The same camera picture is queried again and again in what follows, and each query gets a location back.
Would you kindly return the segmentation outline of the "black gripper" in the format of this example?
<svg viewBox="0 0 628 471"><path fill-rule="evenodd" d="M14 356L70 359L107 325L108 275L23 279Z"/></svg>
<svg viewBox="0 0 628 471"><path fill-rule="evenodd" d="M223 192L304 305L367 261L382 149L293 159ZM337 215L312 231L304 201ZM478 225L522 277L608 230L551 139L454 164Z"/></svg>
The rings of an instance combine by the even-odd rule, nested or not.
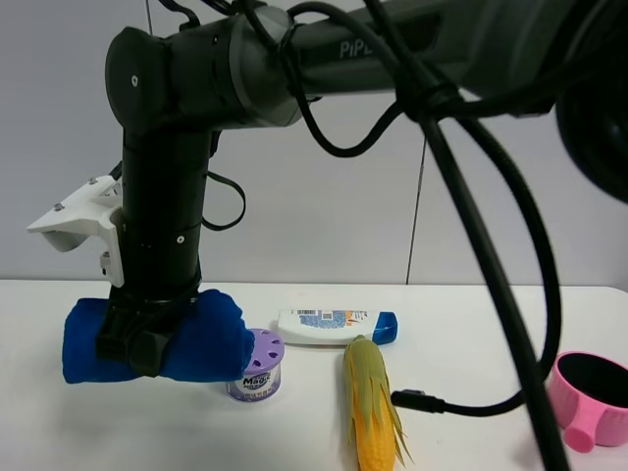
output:
<svg viewBox="0 0 628 471"><path fill-rule="evenodd" d="M177 288L174 296L159 293L157 298L111 288L105 320L95 339L96 357L128 361L136 375L158 377L171 333L194 306L198 287L191 284ZM131 339L128 348L127 339Z"/></svg>

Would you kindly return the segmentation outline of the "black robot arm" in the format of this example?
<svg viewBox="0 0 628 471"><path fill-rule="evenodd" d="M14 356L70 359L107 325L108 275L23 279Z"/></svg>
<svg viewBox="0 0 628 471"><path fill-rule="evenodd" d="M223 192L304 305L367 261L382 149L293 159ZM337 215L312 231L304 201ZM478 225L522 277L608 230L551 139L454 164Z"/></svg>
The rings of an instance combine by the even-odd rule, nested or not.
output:
<svg viewBox="0 0 628 471"><path fill-rule="evenodd" d="M439 128L456 119L498 164L480 120L554 111L565 148L607 194L627 197L627 5L623 1L234 3L159 38L128 27L106 58L122 125L122 213L112 285L94 341L97 382L210 382L252 350L232 305L199 301L207 165L225 130L304 120L328 153L366 152L399 115L419 123L446 173Z"/></svg>

